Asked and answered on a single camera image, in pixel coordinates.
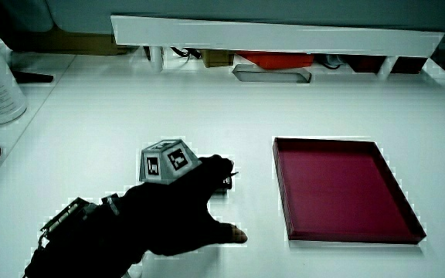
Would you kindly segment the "person's left hand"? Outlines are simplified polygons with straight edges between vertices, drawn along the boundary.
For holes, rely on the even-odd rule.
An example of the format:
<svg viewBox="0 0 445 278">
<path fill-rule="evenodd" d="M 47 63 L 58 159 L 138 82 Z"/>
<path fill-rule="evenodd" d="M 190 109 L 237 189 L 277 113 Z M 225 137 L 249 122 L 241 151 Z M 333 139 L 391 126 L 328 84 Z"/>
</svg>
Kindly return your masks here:
<svg viewBox="0 0 445 278">
<path fill-rule="evenodd" d="M 207 207 L 214 192 L 231 188 L 234 174 L 228 158 L 199 158 L 180 139 L 159 141 L 141 151 L 140 184 L 122 197 L 121 214 L 156 255 L 243 244 L 248 240 L 245 232 L 215 220 Z"/>
</svg>

